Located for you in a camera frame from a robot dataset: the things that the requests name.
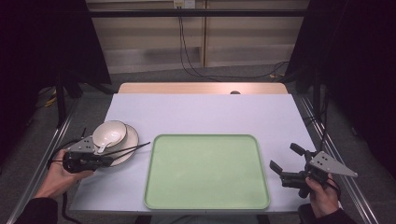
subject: power outlet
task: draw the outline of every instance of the power outlet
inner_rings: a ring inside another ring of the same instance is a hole
[[[174,0],[174,8],[195,8],[195,0]]]
[[[174,0],[174,8],[184,8],[184,0]]]
[[[195,8],[195,0],[184,0],[184,8]]]

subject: sleeve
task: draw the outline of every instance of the sleeve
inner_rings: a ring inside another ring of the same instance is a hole
[[[334,223],[343,223],[343,224],[356,224],[356,222],[350,218],[347,213],[344,212],[341,208],[337,211],[317,219],[317,224],[334,224]]]
[[[56,201],[50,198],[36,198],[26,204],[15,224],[56,224],[57,222],[58,204]]]

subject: table surface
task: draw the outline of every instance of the table surface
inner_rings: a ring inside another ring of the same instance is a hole
[[[119,93],[287,94],[282,83],[260,82],[160,82],[124,83]]]
[[[239,91],[241,94],[231,96],[231,91]],[[292,96],[283,84],[125,83],[120,87],[119,94],[114,95],[107,112],[106,120],[113,119],[134,126],[139,132],[140,143],[152,141],[162,133],[252,134],[258,139],[262,151],[263,169],[268,180],[271,202],[266,209],[260,211],[230,211],[233,214],[293,212],[298,205],[308,203],[307,199],[298,197],[297,189],[282,188],[278,175],[269,169],[270,160],[278,162],[290,172],[304,169],[304,158],[289,149],[291,142],[309,150],[314,149]],[[149,155],[149,147],[139,149],[134,157],[124,164],[99,169],[94,176],[81,181],[71,209],[137,214],[230,212],[148,209],[144,205],[143,196]]]

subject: black curtain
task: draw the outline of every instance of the black curtain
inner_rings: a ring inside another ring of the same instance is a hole
[[[110,83],[106,62],[84,0],[0,2],[0,164],[35,111],[39,90],[84,76]]]
[[[395,11],[393,0],[351,1],[322,69],[332,97],[394,177]]]
[[[346,2],[347,0],[309,1],[307,10],[317,13],[304,17],[283,80],[296,80],[297,92],[306,92],[312,86],[316,72],[327,59]]]

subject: white table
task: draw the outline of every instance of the white table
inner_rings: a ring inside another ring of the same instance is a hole
[[[272,213],[295,212],[308,203],[297,189],[283,188],[270,160],[285,171],[304,169],[304,158],[289,149],[297,143],[314,151],[314,145],[289,94],[155,94],[114,95],[106,120],[121,120],[139,133],[140,143],[163,133],[245,133],[256,137],[262,152],[270,205],[260,211],[156,211],[144,205],[150,147],[139,149],[127,162],[98,169],[81,181],[71,209],[99,212],[158,213]]]

